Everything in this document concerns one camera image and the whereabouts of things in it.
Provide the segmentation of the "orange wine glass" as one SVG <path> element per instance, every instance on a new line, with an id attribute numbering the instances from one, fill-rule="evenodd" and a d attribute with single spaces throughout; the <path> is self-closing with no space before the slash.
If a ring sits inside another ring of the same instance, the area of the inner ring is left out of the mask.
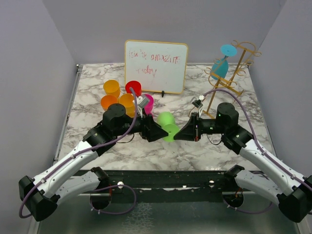
<path id="1" fill-rule="evenodd" d="M 116 103 L 118 103 L 118 98 L 113 95 L 105 95 L 100 101 L 104 111 L 107 111 L 110 105 Z"/>

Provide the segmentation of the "red wine glass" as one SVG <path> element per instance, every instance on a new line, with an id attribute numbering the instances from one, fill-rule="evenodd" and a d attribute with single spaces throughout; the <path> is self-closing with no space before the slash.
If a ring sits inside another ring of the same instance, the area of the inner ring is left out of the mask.
<path id="1" fill-rule="evenodd" d="M 136 96 L 141 96 L 142 88 L 141 88 L 140 82 L 138 82 L 136 80 L 132 80 L 132 81 L 127 82 L 125 85 L 126 93 L 131 93 L 131 90 L 130 90 L 131 88 L 134 90 Z"/>

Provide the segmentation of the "pink wine glass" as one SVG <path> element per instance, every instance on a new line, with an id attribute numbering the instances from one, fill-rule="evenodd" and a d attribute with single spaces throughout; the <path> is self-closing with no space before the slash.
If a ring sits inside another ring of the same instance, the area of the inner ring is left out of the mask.
<path id="1" fill-rule="evenodd" d="M 143 95 L 149 100 L 147 105 L 144 107 L 145 113 L 151 114 L 154 108 L 154 98 L 149 94 L 143 94 Z"/>

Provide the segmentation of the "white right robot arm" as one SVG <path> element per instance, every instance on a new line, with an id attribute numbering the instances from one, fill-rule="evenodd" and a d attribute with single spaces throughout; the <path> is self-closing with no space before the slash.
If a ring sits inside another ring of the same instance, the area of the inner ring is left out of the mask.
<path id="1" fill-rule="evenodd" d="M 225 187 L 253 191 L 276 204 L 289 220 L 299 223 L 312 210 L 312 178 L 305 177 L 267 151 L 251 134 L 238 124 L 234 106 L 218 105 L 216 118 L 202 119 L 192 113 L 187 124 L 174 136 L 175 140 L 199 141 L 202 134 L 221 134 L 222 143 L 259 168 L 268 179 L 253 175 L 241 166 L 234 166 L 224 178 Z"/>

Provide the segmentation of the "yellow wine glass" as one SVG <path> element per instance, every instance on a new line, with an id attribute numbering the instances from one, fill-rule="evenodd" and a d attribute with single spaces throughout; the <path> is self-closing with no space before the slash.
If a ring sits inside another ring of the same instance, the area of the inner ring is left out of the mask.
<path id="1" fill-rule="evenodd" d="M 104 83 L 103 89 L 106 95 L 112 95 L 118 98 L 120 96 L 120 85 L 116 80 L 108 80 Z"/>
<path id="2" fill-rule="evenodd" d="M 129 117 L 134 117 L 135 115 L 135 105 L 134 105 L 134 96 L 130 93 L 123 94 L 119 100 L 119 104 L 123 105 L 126 110 L 126 115 Z"/>

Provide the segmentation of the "teal wine glass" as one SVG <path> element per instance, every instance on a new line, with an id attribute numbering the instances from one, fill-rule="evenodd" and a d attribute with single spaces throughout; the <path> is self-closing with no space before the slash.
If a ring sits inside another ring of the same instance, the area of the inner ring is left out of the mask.
<path id="1" fill-rule="evenodd" d="M 220 47 L 220 51 L 224 55 L 224 57 L 221 60 L 216 60 L 216 62 L 211 68 L 212 73 L 216 75 L 216 76 L 212 75 L 212 78 L 214 80 L 218 80 L 218 77 L 225 78 L 229 69 L 227 58 L 233 57 L 237 54 L 237 49 L 230 44 L 222 45 Z"/>

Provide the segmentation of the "gold wire glass rack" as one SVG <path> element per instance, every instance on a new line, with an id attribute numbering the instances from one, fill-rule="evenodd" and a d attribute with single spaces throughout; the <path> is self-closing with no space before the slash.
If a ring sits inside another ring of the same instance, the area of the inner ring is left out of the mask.
<path id="1" fill-rule="evenodd" d="M 212 75 L 216 75 L 212 73 L 212 67 L 206 67 L 203 81 L 197 82 L 197 87 L 203 88 L 203 85 L 206 85 L 209 90 L 224 89 L 230 91 L 243 104 L 255 107 L 255 110 L 250 111 L 251 114 L 255 114 L 259 108 L 258 102 L 254 89 L 246 89 L 247 84 L 252 83 L 251 78 L 247 75 L 249 74 L 248 68 L 254 64 L 254 57 L 261 56 L 261 52 L 257 50 L 254 43 L 249 41 L 238 42 L 233 40 L 230 45 L 233 45 L 237 49 L 237 54 L 227 58 L 229 69 L 225 78 L 218 77 L 218 80 L 214 80 Z"/>

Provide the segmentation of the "green wine glass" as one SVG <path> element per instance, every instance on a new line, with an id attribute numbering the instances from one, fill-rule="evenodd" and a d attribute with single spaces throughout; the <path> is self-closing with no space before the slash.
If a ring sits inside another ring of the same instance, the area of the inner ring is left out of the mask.
<path id="1" fill-rule="evenodd" d="M 168 133 L 168 136 L 164 137 L 164 141 L 173 142 L 174 136 L 179 132 L 179 127 L 176 125 L 175 117 L 170 112 L 162 112 L 157 117 L 157 123 L 163 130 Z"/>

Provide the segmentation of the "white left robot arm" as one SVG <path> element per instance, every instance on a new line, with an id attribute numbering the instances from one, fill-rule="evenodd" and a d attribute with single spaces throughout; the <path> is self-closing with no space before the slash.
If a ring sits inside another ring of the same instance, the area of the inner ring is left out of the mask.
<path id="1" fill-rule="evenodd" d="M 33 217 L 42 221 L 49 217 L 65 199 L 83 192 L 106 190 L 108 181 L 103 170 L 92 169 L 86 176 L 71 177 L 83 166 L 111 149 L 117 141 L 128 134 L 139 133 L 148 142 L 168 136 L 154 122 L 151 114 L 134 117 L 126 115 L 125 107 L 112 104 L 104 112 L 102 121 L 91 128 L 82 141 L 63 159 L 34 177 L 19 180 L 19 196 L 22 205 L 20 218 Z"/>

